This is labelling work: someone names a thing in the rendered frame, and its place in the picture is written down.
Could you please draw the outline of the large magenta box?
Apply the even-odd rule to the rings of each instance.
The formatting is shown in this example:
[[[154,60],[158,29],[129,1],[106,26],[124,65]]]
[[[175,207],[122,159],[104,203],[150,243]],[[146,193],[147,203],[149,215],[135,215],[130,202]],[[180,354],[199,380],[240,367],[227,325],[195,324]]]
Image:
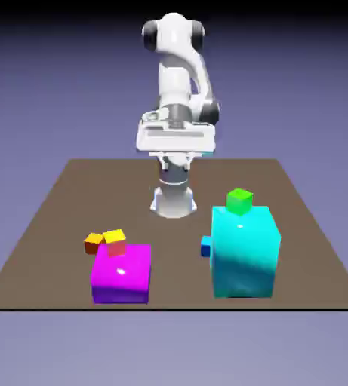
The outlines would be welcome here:
[[[151,275],[151,246],[129,244],[126,254],[109,257],[101,245],[91,270],[94,304],[147,304]]]

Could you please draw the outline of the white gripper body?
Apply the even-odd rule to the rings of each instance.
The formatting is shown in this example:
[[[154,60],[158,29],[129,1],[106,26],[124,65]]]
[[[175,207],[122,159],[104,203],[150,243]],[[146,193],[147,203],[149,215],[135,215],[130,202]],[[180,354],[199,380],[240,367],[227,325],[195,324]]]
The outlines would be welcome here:
[[[168,121],[141,121],[136,147],[144,152],[213,152],[215,126],[184,121],[182,127],[172,128]]]

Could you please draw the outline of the small orange cube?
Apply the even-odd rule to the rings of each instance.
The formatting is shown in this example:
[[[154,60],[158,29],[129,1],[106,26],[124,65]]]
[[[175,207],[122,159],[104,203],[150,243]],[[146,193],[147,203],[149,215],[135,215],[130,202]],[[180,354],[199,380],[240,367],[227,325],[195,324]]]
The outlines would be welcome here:
[[[103,242],[104,237],[102,234],[91,232],[84,240],[85,253],[95,255]]]

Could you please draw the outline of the small green cube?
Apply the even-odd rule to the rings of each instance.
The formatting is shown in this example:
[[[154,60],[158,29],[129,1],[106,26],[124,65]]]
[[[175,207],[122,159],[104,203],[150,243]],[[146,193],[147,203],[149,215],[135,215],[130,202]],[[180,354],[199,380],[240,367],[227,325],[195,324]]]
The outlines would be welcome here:
[[[235,188],[226,195],[226,208],[236,215],[244,215],[252,207],[253,196],[251,191]]]

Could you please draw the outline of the small yellow cube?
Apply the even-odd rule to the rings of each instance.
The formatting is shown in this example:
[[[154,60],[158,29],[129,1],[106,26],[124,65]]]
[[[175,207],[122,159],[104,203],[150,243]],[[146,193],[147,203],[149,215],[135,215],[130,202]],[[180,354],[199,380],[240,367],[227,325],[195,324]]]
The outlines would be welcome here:
[[[105,241],[109,257],[126,254],[127,242],[123,230],[106,231],[103,233],[103,240]]]

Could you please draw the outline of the large cyan box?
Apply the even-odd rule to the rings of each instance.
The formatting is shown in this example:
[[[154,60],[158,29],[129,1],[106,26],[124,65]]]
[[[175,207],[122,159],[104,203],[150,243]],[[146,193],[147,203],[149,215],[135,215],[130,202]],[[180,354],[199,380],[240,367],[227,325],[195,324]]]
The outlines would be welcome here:
[[[210,269],[216,298],[269,298],[273,294],[281,235],[267,206],[236,215],[215,206]]]

